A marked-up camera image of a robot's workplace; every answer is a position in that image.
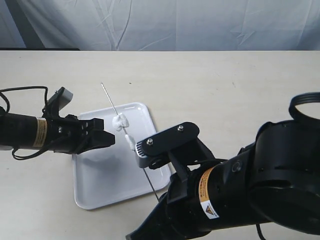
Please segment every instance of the screw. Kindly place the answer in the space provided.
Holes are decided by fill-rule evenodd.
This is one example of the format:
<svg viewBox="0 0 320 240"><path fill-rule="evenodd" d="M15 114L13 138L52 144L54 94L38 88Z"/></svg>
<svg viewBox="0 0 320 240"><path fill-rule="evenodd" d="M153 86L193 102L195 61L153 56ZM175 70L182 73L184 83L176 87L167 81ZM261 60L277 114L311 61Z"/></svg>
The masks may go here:
<svg viewBox="0 0 320 240"><path fill-rule="evenodd" d="M232 165L232 172L236 173L236 172L240 172L242 169L242 161L236 161L233 165Z"/></svg>
<svg viewBox="0 0 320 240"><path fill-rule="evenodd" d="M148 140L146 141L146 144L148 144L149 146L154 144L154 140L152 138L148 138Z"/></svg>
<svg viewBox="0 0 320 240"><path fill-rule="evenodd" d="M178 126L178 131L179 131L179 132L183 132L183 131L184 131L184 126L179 125L179 126Z"/></svg>

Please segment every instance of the white backdrop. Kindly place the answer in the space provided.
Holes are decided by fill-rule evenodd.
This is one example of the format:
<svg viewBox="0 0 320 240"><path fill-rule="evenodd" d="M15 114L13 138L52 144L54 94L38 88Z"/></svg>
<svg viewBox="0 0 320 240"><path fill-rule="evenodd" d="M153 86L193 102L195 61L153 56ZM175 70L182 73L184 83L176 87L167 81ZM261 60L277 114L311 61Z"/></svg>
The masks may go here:
<svg viewBox="0 0 320 240"><path fill-rule="evenodd" d="M18 2L47 48L105 51L320 49L319 0Z"/></svg>

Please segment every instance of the beige table surface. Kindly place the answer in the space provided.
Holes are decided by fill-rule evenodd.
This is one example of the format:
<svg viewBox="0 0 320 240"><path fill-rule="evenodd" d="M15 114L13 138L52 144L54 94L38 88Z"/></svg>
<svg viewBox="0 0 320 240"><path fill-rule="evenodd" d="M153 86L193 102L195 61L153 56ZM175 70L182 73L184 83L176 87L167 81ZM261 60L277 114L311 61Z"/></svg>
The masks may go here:
<svg viewBox="0 0 320 240"><path fill-rule="evenodd" d="M145 103L158 130L191 121L215 156L230 158L267 121L290 118L291 97L320 90L320 52L0 51L0 89L45 85L73 92L61 115ZM40 116L41 90L10 92L11 112ZM145 195L87 211L74 201L69 155L16 161L0 151L0 240L124 240L156 205ZM273 223L268 240L319 240ZM204 240L258 240L255 227L217 230Z"/></svg>

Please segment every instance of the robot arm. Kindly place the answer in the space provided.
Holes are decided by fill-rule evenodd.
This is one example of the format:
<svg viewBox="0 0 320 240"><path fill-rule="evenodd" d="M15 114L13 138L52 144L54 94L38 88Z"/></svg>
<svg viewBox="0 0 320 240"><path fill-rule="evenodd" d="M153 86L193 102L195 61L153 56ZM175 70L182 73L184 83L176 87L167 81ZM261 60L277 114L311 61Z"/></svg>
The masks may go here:
<svg viewBox="0 0 320 240"><path fill-rule="evenodd" d="M9 113L10 103L5 92L28 89L45 89L42 117ZM47 100L45 86L17 87L0 90L6 110L0 107L0 150L11 150L16 160L37 157L46 151L80 154L88 150L106 148L115 144L115 136L104 131L104 120L79 120L74 115L60 117L73 94L64 87ZM18 149L38 150L30 156L18 156Z"/></svg>
<svg viewBox="0 0 320 240"><path fill-rule="evenodd" d="M314 102L320 93L293 98L293 120L265 123L255 142L229 160L215 158L191 122L138 142L141 168L171 162L176 173L159 204L126 239L187 240L267 222L320 235L320 120L296 108ZM191 171L195 164L200 167Z"/></svg>

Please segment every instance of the wire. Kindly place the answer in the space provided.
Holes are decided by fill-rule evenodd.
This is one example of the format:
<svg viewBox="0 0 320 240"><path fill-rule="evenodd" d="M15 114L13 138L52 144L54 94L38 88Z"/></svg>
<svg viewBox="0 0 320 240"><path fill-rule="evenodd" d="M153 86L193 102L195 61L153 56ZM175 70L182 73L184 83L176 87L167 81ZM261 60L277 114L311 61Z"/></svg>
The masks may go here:
<svg viewBox="0 0 320 240"><path fill-rule="evenodd" d="M258 232L258 236L261 240L266 240L264 235L262 234L260 224L255 225L256 231Z"/></svg>
<svg viewBox="0 0 320 240"><path fill-rule="evenodd" d="M0 90L0 97L5 101L6 104L6 110L3 115L0 115L0 117L5 116L10 111L10 101L9 99L3 94L5 92L11 92L11 91L20 91L20 90L30 90L30 89L44 89L44 109L48 108L48 88L46 86L22 86L22 87L13 87L13 88L6 88Z"/></svg>
<svg viewBox="0 0 320 240"><path fill-rule="evenodd" d="M39 151L37 151L37 152L35 152L35 153L31 154L31 155L28 155L28 156L15 155L15 153L19 150L19 148L15 148L15 149L12 150L12 156L13 156L13 158L15 160L18 160L18 161L33 159L33 158L38 157L41 154L45 153L46 151L48 151L54 145L59 144L59 143L63 142L64 140L68 139L68 138L69 138L69 136L61 136L61 137L57 138L56 140L52 141L51 143L49 143L48 145L46 145L43 148L41 148Z"/></svg>

